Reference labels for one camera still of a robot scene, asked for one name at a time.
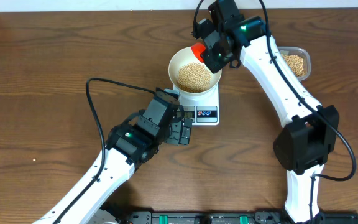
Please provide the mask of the red plastic measuring scoop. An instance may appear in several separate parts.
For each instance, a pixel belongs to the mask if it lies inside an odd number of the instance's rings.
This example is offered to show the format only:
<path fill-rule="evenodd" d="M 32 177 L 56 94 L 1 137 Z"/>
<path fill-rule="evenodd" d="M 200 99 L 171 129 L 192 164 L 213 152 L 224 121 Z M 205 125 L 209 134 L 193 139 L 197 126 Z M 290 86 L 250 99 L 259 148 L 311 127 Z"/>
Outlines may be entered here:
<path fill-rule="evenodd" d="M 193 55 L 201 62 L 204 63 L 204 59 L 202 58 L 202 53 L 206 50 L 206 47 L 204 44 L 197 42 L 194 45 L 191 46 L 191 51 L 193 52 Z"/>

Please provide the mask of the white digital kitchen scale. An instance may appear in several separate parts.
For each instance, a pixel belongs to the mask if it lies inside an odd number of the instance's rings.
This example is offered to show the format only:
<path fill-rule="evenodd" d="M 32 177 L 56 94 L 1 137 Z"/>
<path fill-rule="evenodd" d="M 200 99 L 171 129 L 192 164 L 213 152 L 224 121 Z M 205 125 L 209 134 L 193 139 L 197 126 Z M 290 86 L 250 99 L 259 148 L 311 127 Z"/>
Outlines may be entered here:
<path fill-rule="evenodd" d="M 180 93 L 180 104 L 183 105 L 185 118 L 192 119 L 195 126 L 216 126 L 220 122 L 219 117 L 219 85 L 198 95 L 197 93 L 185 93 L 177 87 L 174 90 Z"/>

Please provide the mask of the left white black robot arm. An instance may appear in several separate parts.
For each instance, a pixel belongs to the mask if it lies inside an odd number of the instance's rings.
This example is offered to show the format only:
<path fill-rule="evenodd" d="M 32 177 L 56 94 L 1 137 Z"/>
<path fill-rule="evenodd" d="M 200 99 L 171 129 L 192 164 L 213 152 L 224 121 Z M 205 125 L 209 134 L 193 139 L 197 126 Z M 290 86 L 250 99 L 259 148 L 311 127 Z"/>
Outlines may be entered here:
<path fill-rule="evenodd" d="M 179 98 L 177 90 L 158 89 L 147 109 L 113 127 L 86 174 L 37 223 L 87 223 L 161 144 L 187 145 L 191 121 L 184 117 Z"/>

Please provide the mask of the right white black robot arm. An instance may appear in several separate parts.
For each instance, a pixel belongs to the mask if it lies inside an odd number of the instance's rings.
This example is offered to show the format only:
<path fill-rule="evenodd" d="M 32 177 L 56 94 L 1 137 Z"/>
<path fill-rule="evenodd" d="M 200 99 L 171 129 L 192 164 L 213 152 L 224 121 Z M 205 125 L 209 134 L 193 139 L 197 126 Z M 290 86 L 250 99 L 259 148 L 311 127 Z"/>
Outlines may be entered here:
<path fill-rule="evenodd" d="M 214 1 L 210 19 L 194 21 L 193 35 L 206 48 L 200 60 L 217 73 L 237 62 L 258 81 L 273 104 L 282 131 L 273 151 L 287 171 L 284 210 L 291 223 L 320 218 L 318 182 L 334 149 L 339 113 L 323 107 L 300 83 L 280 55 L 268 18 L 245 18 L 234 1 Z"/>

